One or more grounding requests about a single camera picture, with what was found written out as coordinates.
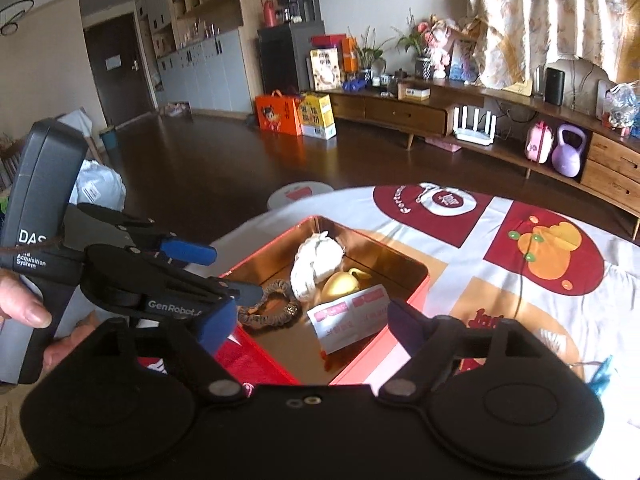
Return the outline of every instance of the wooden floor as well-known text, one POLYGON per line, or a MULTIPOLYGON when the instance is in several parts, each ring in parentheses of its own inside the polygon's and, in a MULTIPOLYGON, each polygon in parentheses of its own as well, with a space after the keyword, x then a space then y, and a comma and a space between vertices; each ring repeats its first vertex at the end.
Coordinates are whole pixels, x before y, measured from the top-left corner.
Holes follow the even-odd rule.
POLYGON ((630 239, 635 219, 553 179, 479 153, 444 150, 362 124, 338 122, 330 141, 263 133, 241 121, 153 116, 118 131, 112 166, 126 211, 210 243, 267 211, 271 193, 301 180, 335 189, 435 182, 542 206, 630 239))

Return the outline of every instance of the wooden tv cabinet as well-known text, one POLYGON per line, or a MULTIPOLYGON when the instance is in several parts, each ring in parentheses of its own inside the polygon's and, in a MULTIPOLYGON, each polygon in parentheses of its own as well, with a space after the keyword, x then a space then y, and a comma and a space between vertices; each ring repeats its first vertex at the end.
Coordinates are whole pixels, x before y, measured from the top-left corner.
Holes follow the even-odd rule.
POLYGON ((407 149, 415 136, 439 137, 456 144, 516 164, 526 170, 526 178, 532 171, 564 182, 592 194, 636 218, 632 238, 640 228, 640 139, 620 135, 607 130, 594 117, 575 112, 567 107, 545 103, 541 98, 521 96, 504 90, 491 90, 465 85, 457 81, 413 80, 415 88, 431 88, 431 95, 422 102, 380 97, 378 92, 328 92, 338 119, 375 124, 408 135, 407 149), (456 106, 484 107, 486 98, 496 99, 529 108, 543 116, 575 124, 587 133, 588 147, 583 153, 583 165, 575 178, 559 174, 550 161, 537 164, 524 156, 524 143, 517 139, 495 139, 490 146, 480 146, 457 140, 453 135, 453 109, 456 106))

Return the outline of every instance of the screw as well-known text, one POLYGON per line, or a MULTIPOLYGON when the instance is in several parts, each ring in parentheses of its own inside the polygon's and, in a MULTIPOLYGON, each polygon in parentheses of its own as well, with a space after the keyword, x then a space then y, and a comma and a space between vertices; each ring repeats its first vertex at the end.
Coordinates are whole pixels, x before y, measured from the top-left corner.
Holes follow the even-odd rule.
POLYGON ((409 397, 418 389, 415 383, 408 379, 391 379, 383 388, 388 394, 396 397, 409 397))
POLYGON ((305 404, 308 404, 309 406, 316 406, 322 402, 322 399, 318 396, 309 396, 305 397, 304 401, 305 404))
POLYGON ((300 399, 288 399, 285 404, 290 408, 302 408, 303 406, 303 402, 300 399))
POLYGON ((220 379, 219 381, 213 381, 209 385, 209 393, 212 393, 216 397, 233 397, 240 393, 242 386, 235 381, 229 379, 220 379))

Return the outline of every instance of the floral curtain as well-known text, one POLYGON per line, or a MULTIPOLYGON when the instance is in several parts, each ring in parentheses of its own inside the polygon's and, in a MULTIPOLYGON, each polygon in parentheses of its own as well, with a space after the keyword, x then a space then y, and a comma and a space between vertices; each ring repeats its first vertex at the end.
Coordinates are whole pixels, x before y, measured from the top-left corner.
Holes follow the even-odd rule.
POLYGON ((481 82, 504 88, 581 57, 613 81, 640 78, 640 0, 469 0, 481 82))

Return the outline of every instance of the white router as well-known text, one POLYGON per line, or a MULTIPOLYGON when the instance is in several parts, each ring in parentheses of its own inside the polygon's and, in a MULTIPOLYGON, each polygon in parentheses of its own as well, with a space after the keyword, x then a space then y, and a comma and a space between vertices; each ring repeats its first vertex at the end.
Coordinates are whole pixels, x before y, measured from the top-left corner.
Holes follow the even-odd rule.
POLYGON ((478 131, 478 118, 480 110, 476 108, 474 111, 474 128, 469 130, 466 126, 466 114, 468 107, 462 107, 462 121, 458 122, 460 118, 460 108, 453 110, 453 135, 458 140, 466 140, 466 142, 473 142, 475 144, 481 144, 482 146, 488 146, 494 143, 495 137, 495 121, 496 116, 487 111, 486 119, 484 120, 484 132, 478 131))

